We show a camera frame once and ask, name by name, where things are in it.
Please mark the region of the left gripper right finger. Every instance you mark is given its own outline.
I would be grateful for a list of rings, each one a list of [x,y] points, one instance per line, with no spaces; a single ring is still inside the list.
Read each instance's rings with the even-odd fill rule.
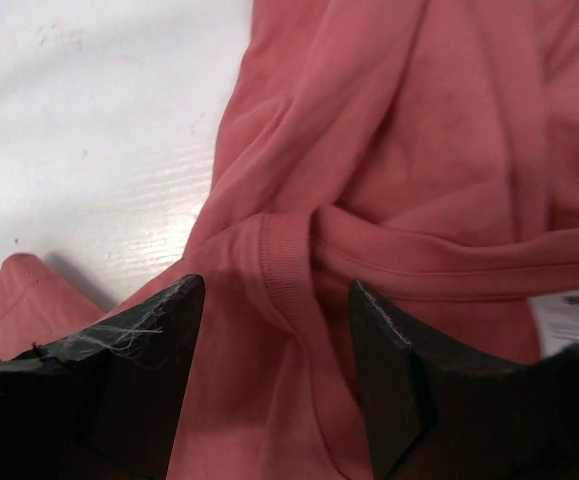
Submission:
[[[349,315],[375,478],[579,479],[579,344],[513,363],[358,281]]]

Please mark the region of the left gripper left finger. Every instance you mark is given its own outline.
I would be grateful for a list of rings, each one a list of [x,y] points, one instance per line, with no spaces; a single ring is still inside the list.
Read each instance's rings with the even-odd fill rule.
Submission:
[[[0,359],[0,479],[163,479],[205,284],[174,282],[78,333]]]

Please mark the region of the red t shirt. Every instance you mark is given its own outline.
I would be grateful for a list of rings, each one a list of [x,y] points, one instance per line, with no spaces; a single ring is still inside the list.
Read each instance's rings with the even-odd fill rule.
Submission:
[[[205,284],[163,479],[377,479],[349,290],[532,365],[579,344],[579,1],[255,1],[179,260],[111,311],[0,268],[0,359]]]

